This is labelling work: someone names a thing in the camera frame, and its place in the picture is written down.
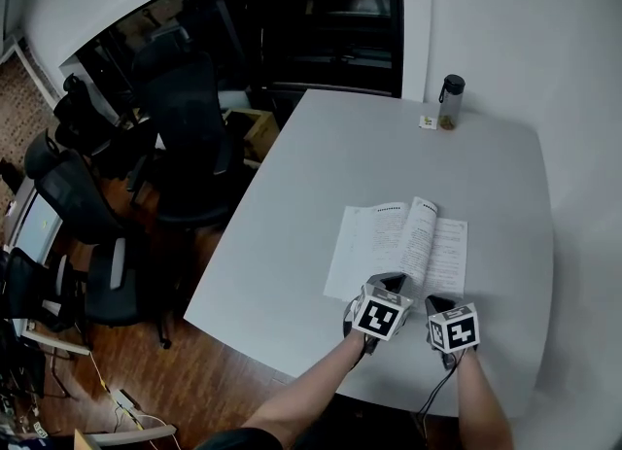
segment cable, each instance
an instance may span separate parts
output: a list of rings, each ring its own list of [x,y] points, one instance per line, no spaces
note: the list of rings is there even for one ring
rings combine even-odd
[[[122,410],[121,419],[123,418],[123,415],[127,414],[127,417],[129,417],[133,421],[133,423],[136,425],[136,427],[140,431],[144,431],[145,428],[143,427],[142,424],[140,424],[140,421],[137,419],[137,417],[150,417],[152,419],[156,419],[157,421],[159,421],[164,426],[168,426],[164,421],[162,421],[161,419],[159,419],[158,417],[153,416],[153,415],[149,415],[149,414],[136,414],[136,415],[134,415],[132,412],[127,410],[123,405],[121,405],[118,401],[116,401],[115,398],[113,397],[113,394],[111,393],[110,389],[108,388],[108,385],[106,385],[106,381],[104,381],[104,378],[102,377],[101,372],[99,371],[99,367],[97,366],[97,362],[95,361],[95,357],[93,356],[93,353],[90,352],[89,356],[90,356],[90,359],[93,362],[95,370],[97,371],[97,377],[99,377],[99,384],[101,384],[102,388],[104,390],[106,390],[106,393],[110,396],[112,401],[117,406],[117,408],[115,409],[115,415],[117,414],[117,410],[121,409]],[[115,426],[114,433],[117,431],[117,428],[118,428],[118,426]],[[175,444],[177,445],[177,448],[179,450],[182,450],[182,447],[180,446],[179,441],[177,441],[177,438],[175,437],[175,434],[171,434],[171,436],[173,436],[173,439],[175,440]],[[154,450],[158,450],[157,447],[154,445],[154,443],[152,441],[149,441],[149,443],[152,445],[152,447],[154,447]]]
[[[415,421],[420,426],[419,431],[421,431],[421,428],[423,427],[422,433],[423,433],[423,437],[424,437],[424,440],[425,440],[425,443],[426,443],[426,447],[428,447],[428,430],[426,428],[426,418],[428,417],[428,411],[432,407],[432,404],[434,403],[434,400],[436,399],[436,396],[438,395],[438,392],[440,391],[440,389],[443,386],[445,386],[445,383],[447,381],[449,381],[449,378],[458,369],[458,365],[460,365],[460,362],[462,361],[463,356],[465,355],[466,351],[467,350],[463,350],[463,353],[460,355],[459,359],[456,359],[456,356],[453,353],[450,354],[454,358],[454,366],[449,371],[449,374],[447,374],[443,379],[441,379],[441,381],[432,390],[432,392],[430,393],[430,396],[428,397],[428,399],[426,400],[424,405],[421,407],[421,409],[419,410],[419,412],[417,412],[417,415],[415,416]]]
[[[115,423],[115,428],[113,429],[113,433],[117,432],[117,429],[119,428],[119,426],[121,425],[121,421],[123,420],[123,416],[125,414],[121,413],[121,419],[119,419],[119,408],[115,408],[115,419],[117,420],[117,422]]]
[[[168,426],[164,421],[162,421],[159,417],[156,417],[154,415],[149,415],[149,414],[136,414],[136,417],[149,417],[150,419],[156,419],[158,422],[160,422],[163,426]],[[177,445],[177,448],[179,450],[182,450],[182,447],[179,445],[179,441],[177,441],[177,438],[175,437],[175,434],[171,434],[171,436],[173,436],[173,439],[175,440],[175,444]]]

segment power strip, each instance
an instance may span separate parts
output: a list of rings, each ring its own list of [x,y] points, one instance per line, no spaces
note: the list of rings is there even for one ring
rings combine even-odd
[[[129,399],[129,397],[123,392],[123,390],[114,390],[111,393],[112,397],[115,399],[115,402],[118,403],[121,407],[123,407],[128,412],[134,408],[134,402]]]

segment chair armrest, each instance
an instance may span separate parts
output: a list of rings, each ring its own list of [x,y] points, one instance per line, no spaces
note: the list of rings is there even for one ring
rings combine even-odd
[[[136,165],[129,173],[129,178],[127,179],[128,192],[138,192],[143,187],[153,157],[153,154],[149,153],[138,158]]]
[[[227,135],[223,142],[221,143],[221,147],[218,151],[218,157],[216,158],[216,163],[214,164],[214,175],[224,174],[231,164],[238,159],[239,156],[240,163],[244,160],[244,148],[240,141],[237,141],[233,137]]]
[[[54,293],[56,296],[62,295],[62,282],[65,278],[65,269],[67,268],[67,256],[63,255],[58,264],[58,271],[56,272],[56,281],[54,283]]]
[[[104,142],[103,144],[100,144],[99,146],[97,146],[97,148],[95,148],[90,155],[91,156],[97,156],[97,155],[102,154],[104,151],[106,151],[108,148],[110,148],[111,144],[112,144],[112,141],[109,139],[108,141]]]
[[[110,289],[117,290],[121,287],[123,270],[125,268],[125,238],[120,237],[115,242],[113,261],[110,269]]]

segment person's shoulder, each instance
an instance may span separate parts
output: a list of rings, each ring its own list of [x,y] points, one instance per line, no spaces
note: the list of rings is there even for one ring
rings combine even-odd
[[[195,450],[228,450],[228,449],[255,449],[283,450],[276,437],[267,431],[257,428],[240,428],[238,430],[217,433]]]

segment forearm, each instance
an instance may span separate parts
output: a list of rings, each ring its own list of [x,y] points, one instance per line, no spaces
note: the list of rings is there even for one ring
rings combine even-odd
[[[353,330],[328,355],[264,403],[244,427],[274,434],[287,447],[330,403],[363,350],[363,334]]]
[[[512,433],[472,349],[458,366],[460,437],[466,450],[512,449]]]

